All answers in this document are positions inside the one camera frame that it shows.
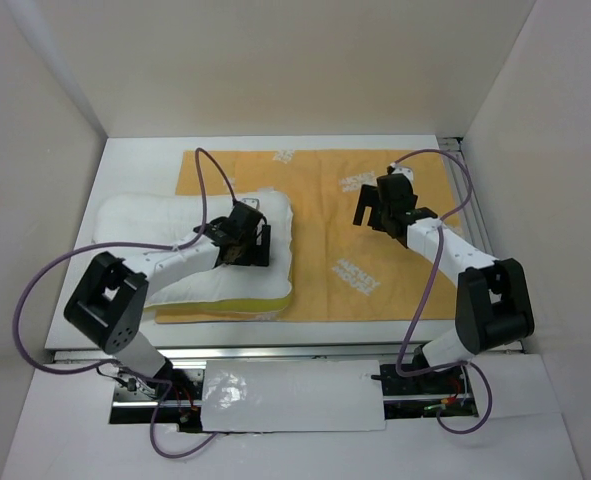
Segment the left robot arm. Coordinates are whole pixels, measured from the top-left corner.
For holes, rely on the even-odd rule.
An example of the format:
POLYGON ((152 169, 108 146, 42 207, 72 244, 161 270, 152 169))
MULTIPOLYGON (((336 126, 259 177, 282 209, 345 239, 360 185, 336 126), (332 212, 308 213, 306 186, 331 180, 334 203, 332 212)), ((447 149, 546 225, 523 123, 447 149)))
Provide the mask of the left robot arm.
POLYGON ((162 289, 221 265, 269 265, 271 226, 256 208, 235 201, 231 213, 194 229, 177 246, 150 249, 129 258, 110 252, 90 262, 64 308, 65 319, 137 375, 138 389, 151 399, 171 387, 193 392, 186 374, 176 370, 139 332, 146 302, 162 289))

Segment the white pillow yellow edge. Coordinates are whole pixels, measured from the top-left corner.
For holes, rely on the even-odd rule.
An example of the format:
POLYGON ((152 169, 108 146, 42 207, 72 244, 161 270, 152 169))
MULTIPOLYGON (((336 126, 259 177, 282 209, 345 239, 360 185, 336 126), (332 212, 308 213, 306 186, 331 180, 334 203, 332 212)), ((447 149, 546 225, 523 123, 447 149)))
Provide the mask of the white pillow yellow edge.
MULTIPOLYGON (((287 195, 263 189, 238 196, 257 198, 271 226, 266 267, 221 266, 182 279, 151 296, 149 309, 175 315, 225 314, 246 318, 280 312, 291 300, 291 226, 287 195)), ((194 236, 202 218, 199 196, 123 193, 105 200, 95 217, 92 242, 171 245, 194 236)))

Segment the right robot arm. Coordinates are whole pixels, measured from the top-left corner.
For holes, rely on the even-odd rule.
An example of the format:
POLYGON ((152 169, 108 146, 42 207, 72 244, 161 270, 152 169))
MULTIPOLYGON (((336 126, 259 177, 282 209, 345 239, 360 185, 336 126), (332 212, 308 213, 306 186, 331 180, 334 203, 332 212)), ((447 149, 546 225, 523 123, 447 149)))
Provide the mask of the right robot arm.
POLYGON ((374 185, 361 187, 353 224, 386 233, 406 249, 430 261, 425 293, 402 341, 396 370, 423 392, 435 391, 446 379, 446 370, 465 365, 475 356, 531 336, 535 330, 525 273, 515 259, 500 260, 446 228, 444 219, 428 207, 417 205, 411 181, 391 172, 374 185), (454 326, 416 349, 413 367, 403 359, 412 332, 438 273, 456 287, 454 326))

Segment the Mickey Mouse pillowcase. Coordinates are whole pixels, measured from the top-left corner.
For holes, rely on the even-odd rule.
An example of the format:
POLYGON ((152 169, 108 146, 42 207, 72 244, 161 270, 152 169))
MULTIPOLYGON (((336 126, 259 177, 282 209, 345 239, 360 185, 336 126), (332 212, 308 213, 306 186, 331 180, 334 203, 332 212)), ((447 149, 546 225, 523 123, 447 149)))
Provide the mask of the Mickey Mouse pillowcase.
POLYGON ((202 162, 207 192, 237 195, 271 188, 294 213, 288 300, 264 320, 407 320, 431 265, 383 232, 353 223, 362 185, 385 174, 402 150, 214 151, 202 162))

